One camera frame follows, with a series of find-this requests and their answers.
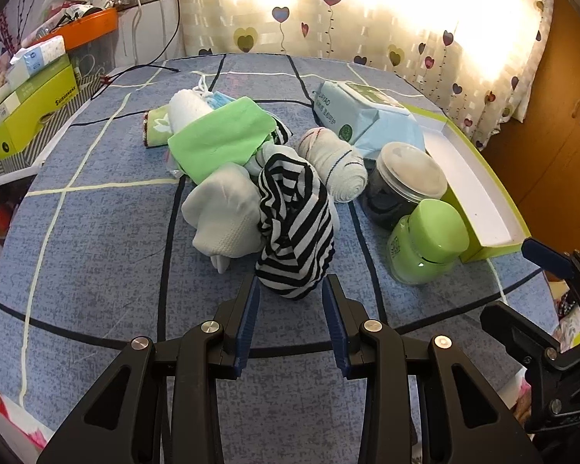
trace green fabric bag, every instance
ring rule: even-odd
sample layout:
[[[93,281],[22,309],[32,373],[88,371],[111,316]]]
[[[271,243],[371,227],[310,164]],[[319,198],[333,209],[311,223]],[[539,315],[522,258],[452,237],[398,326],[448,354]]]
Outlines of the green fabric bag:
[[[169,105],[165,104],[157,109],[150,110],[144,116],[144,146],[147,148],[167,145],[167,139],[172,135],[170,122],[167,116]]]
[[[226,162],[245,165],[277,124],[248,97],[194,120],[168,139],[172,156],[197,185]]]

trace metal screw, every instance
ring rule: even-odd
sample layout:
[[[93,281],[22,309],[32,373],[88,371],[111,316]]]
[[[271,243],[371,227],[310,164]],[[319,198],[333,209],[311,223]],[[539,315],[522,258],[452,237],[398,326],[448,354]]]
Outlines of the metal screw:
[[[557,359],[558,353],[556,352],[556,349],[548,347],[546,348],[546,356],[548,357],[548,359],[552,359],[552,361],[554,361],[555,359]]]
[[[560,401],[560,399],[553,399],[550,402],[550,411],[554,413],[554,415],[558,415],[562,409],[563,403]]]
[[[451,347],[452,345],[451,338],[443,334],[440,334],[439,336],[434,338],[434,343],[441,349],[449,349],[449,347]]]
[[[137,338],[134,338],[133,340],[131,340],[131,349],[135,349],[136,351],[141,351],[141,350],[145,349],[146,347],[148,347],[148,344],[150,344],[150,342],[148,341],[148,339],[145,336],[138,336]]]
[[[363,323],[363,328],[365,328],[367,331],[381,331],[382,330],[382,324],[380,323],[380,321],[376,321],[376,319],[370,319],[368,321],[365,321]]]
[[[219,323],[217,321],[206,321],[202,323],[200,328],[204,333],[215,333],[215,331],[219,330]]]

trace green jar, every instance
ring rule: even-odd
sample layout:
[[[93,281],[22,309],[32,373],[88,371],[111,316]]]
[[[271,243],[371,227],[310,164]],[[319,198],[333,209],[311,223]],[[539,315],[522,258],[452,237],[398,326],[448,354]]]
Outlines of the green jar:
[[[459,213],[427,198],[393,229],[387,242],[389,271],[401,283],[422,285],[450,270],[466,249],[468,232]]]

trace grid pattern tablecloth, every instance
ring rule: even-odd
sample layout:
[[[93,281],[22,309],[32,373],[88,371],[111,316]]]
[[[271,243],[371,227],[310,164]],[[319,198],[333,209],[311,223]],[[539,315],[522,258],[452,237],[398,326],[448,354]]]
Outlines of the grid pattern tablecloth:
[[[144,148],[144,111],[192,88],[202,74],[209,86],[250,96],[276,114],[294,132],[290,145],[316,126],[311,96],[323,79],[366,82],[439,111],[395,74],[339,61],[246,54],[168,65],[181,72],[129,72],[78,117],[32,184],[5,243],[0,388],[18,399],[25,384],[25,408],[54,429],[125,341],[181,336],[211,318],[254,270],[252,255],[219,275],[192,247],[194,229],[178,212],[192,185],[167,173],[164,148]],[[341,230],[329,271],[347,295],[372,318],[412,336],[447,334],[496,389],[503,387],[520,366],[479,324],[477,302],[498,293],[488,264],[458,263],[434,283],[401,285],[384,264],[388,232],[355,203],[337,210]],[[537,266],[520,254],[493,263],[510,305],[552,331],[557,321]],[[239,381],[218,385],[226,462],[356,462],[365,383],[344,381],[335,368],[320,288],[299,302],[262,293],[252,343],[257,359]],[[413,407],[418,426],[415,393]]]

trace wet wipes package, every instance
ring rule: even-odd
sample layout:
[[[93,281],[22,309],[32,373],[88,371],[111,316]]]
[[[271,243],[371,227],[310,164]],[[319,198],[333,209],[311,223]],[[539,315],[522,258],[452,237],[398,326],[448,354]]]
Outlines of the wet wipes package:
[[[423,131],[410,111],[374,87],[352,82],[323,82],[314,111],[337,136],[354,145],[363,158],[375,159],[390,142],[425,151]]]

